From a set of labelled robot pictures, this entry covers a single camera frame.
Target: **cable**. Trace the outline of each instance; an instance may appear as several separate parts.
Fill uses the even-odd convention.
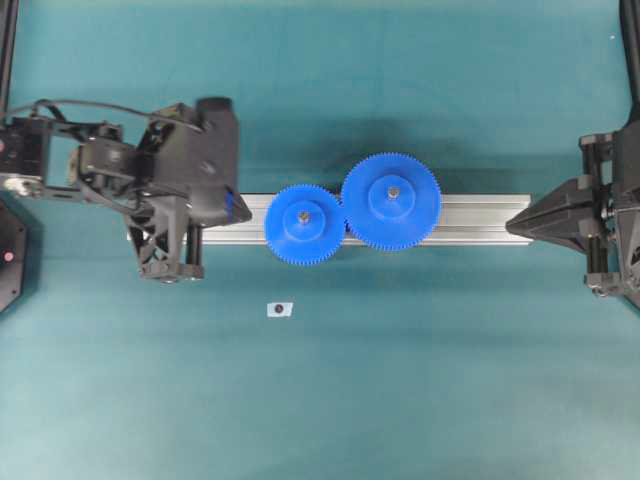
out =
[[[33,102],[30,103],[28,105],[23,105],[21,107],[17,107],[17,108],[13,108],[11,110],[8,110],[7,112],[4,113],[0,113],[0,121],[3,120],[6,117],[10,117],[13,115],[16,115],[18,113],[22,113],[22,112],[26,112],[27,110],[31,110],[34,114],[37,114],[38,111],[38,107],[54,107],[56,105],[78,105],[81,107],[95,107],[95,108],[106,108],[109,110],[116,110],[116,111],[120,111],[120,112],[124,112],[124,113],[128,113],[130,115],[136,115],[139,117],[144,117],[147,118],[149,120],[158,120],[161,122],[167,122],[167,123],[172,123],[174,125],[180,125],[183,127],[187,127],[191,130],[194,130],[196,132],[202,132],[202,129],[190,122],[185,122],[184,120],[178,120],[176,118],[171,118],[171,117],[165,117],[164,115],[158,115],[155,113],[147,113],[147,112],[142,112],[140,110],[135,110],[133,108],[129,108],[129,107],[123,107],[121,105],[115,105],[113,103],[105,103],[105,102],[92,102],[92,101],[88,101],[88,100],[74,100],[74,99],[67,99],[67,98],[61,98],[61,99],[56,99],[56,100],[38,100],[37,102]]]

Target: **bolt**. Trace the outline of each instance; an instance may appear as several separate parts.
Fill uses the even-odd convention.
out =
[[[391,186],[387,190],[387,195],[391,200],[395,200],[396,198],[398,198],[398,196],[400,196],[400,189],[396,186]]]
[[[309,212],[306,211],[302,211],[298,214],[298,221],[300,223],[302,223],[303,225],[306,223],[309,223],[309,220],[311,219],[311,214]]]

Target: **small blue gear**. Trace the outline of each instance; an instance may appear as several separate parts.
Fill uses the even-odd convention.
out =
[[[314,265],[331,257],[345,235],[345,217],[335,196],[315,185],[281,191],[264,220],[267,245],[287,263]]]
[[[415,158],[401,153],[372,155],[342,184],[342,204],[351,233],[384,251],[413,247],[438,224],[440,187]]]

